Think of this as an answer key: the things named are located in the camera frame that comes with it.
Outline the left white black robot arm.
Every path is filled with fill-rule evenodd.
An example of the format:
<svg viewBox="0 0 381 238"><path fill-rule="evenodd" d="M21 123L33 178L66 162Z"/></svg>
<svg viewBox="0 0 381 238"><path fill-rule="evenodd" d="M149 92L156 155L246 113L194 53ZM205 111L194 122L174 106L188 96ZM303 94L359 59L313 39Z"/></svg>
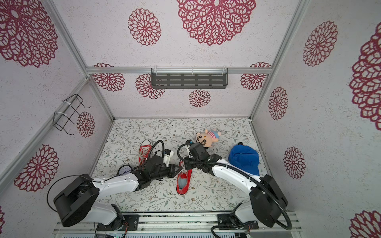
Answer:
<svg viewBox="0 0 381 238"><path fill-rule="evenodd" d="M176 177L183 168L170 163L172 156L173 151L163 147L160 155L150 150L140 165L123 165L110 178L73 175L75 179L47 204L59 215L64 227L91 222L100 231L119 230L128 223L119 207L97 200L122 192L140 191L149 187L154 180Z"/></svg>

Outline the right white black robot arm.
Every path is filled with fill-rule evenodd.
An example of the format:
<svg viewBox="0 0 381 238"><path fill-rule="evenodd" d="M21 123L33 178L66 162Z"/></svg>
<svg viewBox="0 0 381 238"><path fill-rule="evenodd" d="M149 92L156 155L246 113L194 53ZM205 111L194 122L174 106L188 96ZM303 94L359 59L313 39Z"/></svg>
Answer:
<svg viewBox="0 0 381 238"><path fill-rule="evenodd" d="M209 154L201 143L189 140L177 149L178 158L185 169L198 168L204 173L223 179L249 198L249 203L240 203L230 213L228 220L211 227L211 233L218 237L216 230L255 229L258 223L272 228L274 225L290 231L292 221L286 211L288 201L282 190L270 175L251 175L223 159L217 154Z"/></svg>

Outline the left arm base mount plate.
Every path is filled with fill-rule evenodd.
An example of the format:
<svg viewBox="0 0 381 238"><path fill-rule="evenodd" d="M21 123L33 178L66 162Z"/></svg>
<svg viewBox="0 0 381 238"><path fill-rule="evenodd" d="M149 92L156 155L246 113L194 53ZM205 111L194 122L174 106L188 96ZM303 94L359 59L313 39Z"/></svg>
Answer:
<svg viewBox="0 0 381 238"><path fill-rule="evenodd" d="M106 231L136 231L138 229L140 216L136 214L123 215L123 218L117 217L109 225L98 224L96 226L97 232Z"/></svg>

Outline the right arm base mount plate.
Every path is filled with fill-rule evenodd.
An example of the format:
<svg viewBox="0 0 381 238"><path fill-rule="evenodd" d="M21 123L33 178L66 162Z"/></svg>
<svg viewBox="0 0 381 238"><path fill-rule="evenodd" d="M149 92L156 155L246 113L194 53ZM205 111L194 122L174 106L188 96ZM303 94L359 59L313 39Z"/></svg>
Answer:
<svg viewBox="0 0 381 238"><path fill-rule="evenodd" d="M250 224L244 225L245 222L241 222L235 215L227 213L218 214L217 222L221 230L257 230L259 228L257 221L252 221Z"/></svg>

